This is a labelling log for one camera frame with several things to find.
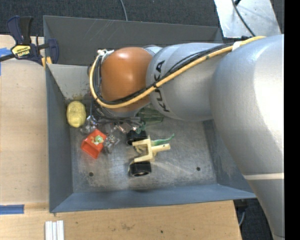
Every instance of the yellow cable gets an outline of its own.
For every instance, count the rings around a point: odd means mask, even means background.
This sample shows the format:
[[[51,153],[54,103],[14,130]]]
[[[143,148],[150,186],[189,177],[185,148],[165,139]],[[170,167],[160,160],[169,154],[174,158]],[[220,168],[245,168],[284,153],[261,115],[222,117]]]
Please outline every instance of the yellow cable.
[[[255,37],[249,38],[249,39],[247,39],[245,41],[242,41],[240,43],[240,46],[245,45],[247,43],[250,43],[252,41],[261,39],[261,38],[264,38],[264,36],[255,36]],[[207,59],[210,59],[212,57],[224,54],[226,52],[231,52],[232,48],[233,48],[233,46],[231,45],[229,47],[222,48],[220,50],[216,50],[216,51],[214,51],[214,52],[212,52],[212,53],[210,53],[208,55],[200,57],[200,58],[192,61],[191,63],[183,66],[182,68],[180,68],[176,72],[170,74],[166,78],[160,80],[159,82],[156,83],[156,86],[157,87],[162,86],[163,84],[169,82],[173,78],[179,76],[183,72],[185,72],[188,69],[190,69],[190,68],[198,65],[199,63],[206,61]],[[135,102],[143,99],[144,97],[146,97],[147,95],[149,95],[150,93],[152,93],[155,89],[157,89],[156,87],[152,86],[149,89],[147,89],[146,91],[144,91],[143,93],[139,94],[138,96],[136,96],[136,97],[134,97],[134,98],[132,98],[132,99],[130,99],[128,101],[119,103],[119,104],[106,104],[106,103],[102,102],[100,99],[98,99],[97,94],[96,94],[95,89],[94,89],[94,85],[93,85],[93,75],[94,75],[94,72],[95,72],[95,68],[96,68],[96,64],[97,64],[98,58],[99,58],[99,56],[96,57],[96,59],[94,60],[94,62],[92,64],[92,67],[91,67],[91,70],[90,70],[90,73],[89,73],[89,83],[90,83],[90,90],[91,90],[92,96],[94,97],[94,99],[96,100],[96,102],[98,102],[102,107],[105,107],[105,108],[108,108],[108,109],[118,109],[118,108],[126,107],[128,105],[131,105],[132,103],[135,103]]]

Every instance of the orange block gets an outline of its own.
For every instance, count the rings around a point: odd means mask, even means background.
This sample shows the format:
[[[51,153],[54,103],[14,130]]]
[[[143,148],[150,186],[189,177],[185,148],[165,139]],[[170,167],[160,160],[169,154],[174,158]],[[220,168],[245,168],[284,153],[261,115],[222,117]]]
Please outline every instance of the orange block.
[[[104,148],[104,141],[107,136],[104,135],[98,129],[95,129],[92,133],[88,135],[81,143],[81,149],[92,156],[94,159],[98,157],[102,149]]]

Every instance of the black carpet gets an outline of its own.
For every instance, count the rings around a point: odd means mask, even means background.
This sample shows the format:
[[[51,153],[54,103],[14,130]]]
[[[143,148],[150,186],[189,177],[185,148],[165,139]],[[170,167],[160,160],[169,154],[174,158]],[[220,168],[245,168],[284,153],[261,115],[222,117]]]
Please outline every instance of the black carpet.
[[[214,0],[123,0],[129,21],[219,27]],[[285,0],[271,0],[284,33]],[[30,34],[43,36],[43,15],[125,20],[120,0],[0,0],[0,34],[12,16],[32,16]],[[272,240],[267,219],[256,199],[247,200],[243,240]],[[238,211],[240,220],[243,208]]]

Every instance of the yellow potato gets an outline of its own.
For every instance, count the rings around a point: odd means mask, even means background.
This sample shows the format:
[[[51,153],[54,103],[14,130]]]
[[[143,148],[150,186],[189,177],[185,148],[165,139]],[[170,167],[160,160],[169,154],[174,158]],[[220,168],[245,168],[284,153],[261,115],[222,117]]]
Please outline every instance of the yellow potato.
[[[69,125],[78,128],[82,126],[86,121],[87,113],[85,105],[80,101],[72,101],[69,103],[66,109],[66,119]]]

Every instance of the black wheel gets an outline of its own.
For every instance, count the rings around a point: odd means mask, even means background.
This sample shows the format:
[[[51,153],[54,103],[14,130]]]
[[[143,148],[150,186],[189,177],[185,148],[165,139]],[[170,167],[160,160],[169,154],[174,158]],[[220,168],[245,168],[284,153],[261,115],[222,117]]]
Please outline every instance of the black wheel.
[[[142,141],[147,138],[147,133],[142,130],[140,133],[136,133],[134,130],[129,131],[126,134],[126,143],[132,145],[132,142]]]
[[[135,162],[130,164],[129,169],[133,177],[145,176],[151,173],[151,164],[149,161]]]

